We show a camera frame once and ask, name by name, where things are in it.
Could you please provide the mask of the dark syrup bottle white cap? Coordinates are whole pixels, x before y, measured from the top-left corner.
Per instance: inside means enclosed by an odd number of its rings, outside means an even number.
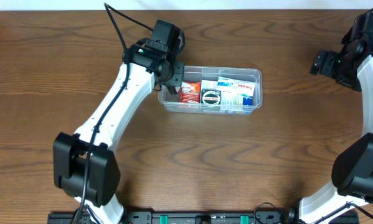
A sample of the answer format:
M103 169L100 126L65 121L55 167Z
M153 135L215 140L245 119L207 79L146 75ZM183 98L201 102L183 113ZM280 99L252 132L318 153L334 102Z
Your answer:
M179 86L167 86L167 90L171 95L177 95L181 87Z

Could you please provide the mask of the red Panadol ActiFast box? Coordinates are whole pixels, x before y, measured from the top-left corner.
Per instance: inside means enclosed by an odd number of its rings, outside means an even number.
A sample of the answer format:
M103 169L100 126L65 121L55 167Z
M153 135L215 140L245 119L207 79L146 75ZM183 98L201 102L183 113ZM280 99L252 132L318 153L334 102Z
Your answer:
M201 83L182 82L179 101L181 103L200 103Z

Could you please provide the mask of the white Panadol box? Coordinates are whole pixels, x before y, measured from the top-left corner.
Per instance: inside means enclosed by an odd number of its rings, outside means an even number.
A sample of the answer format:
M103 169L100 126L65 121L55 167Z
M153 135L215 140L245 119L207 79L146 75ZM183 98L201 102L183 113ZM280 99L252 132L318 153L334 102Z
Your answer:
M252 98L255 91L255 82L219 77L217 90L226 91L246 98Z

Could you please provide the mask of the tall blue medicine box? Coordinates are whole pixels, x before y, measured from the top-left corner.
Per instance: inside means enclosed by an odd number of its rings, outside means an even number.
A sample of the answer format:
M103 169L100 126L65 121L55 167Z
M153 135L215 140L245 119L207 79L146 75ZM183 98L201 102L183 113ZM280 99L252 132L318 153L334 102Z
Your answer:
M201 92L202 90L217 90L217 81L212 81L212 80L201 81ZM204 105L204 104L203 105L213 108L215 110L225 110L225 111L243 110L253 105L253 97L246 98L246 97L235 95L233 93L226 92L226 91L220 91L220 92L221 92L221 101L219 105Z

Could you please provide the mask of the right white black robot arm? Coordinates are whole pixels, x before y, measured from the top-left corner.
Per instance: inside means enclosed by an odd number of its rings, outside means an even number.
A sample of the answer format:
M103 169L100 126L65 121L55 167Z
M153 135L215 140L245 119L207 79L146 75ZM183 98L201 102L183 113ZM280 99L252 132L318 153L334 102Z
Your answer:
M362 94L362 135L337 156L331 180L290 208L286 223L358 223L356 209L373 219L364 206L373 204L373 35L348 37L341 53L325 53L312 73L321 72Z

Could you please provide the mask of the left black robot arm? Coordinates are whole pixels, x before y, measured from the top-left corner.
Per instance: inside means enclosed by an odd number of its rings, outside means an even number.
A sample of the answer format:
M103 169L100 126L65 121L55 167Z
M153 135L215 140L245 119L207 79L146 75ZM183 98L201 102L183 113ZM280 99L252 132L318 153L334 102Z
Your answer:
M53 143L54 184L80 203L71 223L88 212L93 223L119 223L124 208L115 192L120 182L116 150L142 101L156 85L176 94L184 63L176 57L183 46L140 40L126 49L118 76L86 122L72 134L60 133Z

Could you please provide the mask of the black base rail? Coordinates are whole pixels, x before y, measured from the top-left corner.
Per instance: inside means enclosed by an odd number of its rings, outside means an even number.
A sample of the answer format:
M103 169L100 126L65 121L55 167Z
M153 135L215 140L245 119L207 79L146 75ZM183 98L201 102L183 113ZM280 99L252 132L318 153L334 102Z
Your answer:
M72 214L54 213L47 217L48 224L71 223ZM96 221L85 212L79 223L103 223ZM152 212L129 212L120 220L120 224L256 224L256 223L284 223L284 212L282 211L258 211L254 213L152 213ZM358 224L360 223L356 212L347 212L329 223L332 224Z

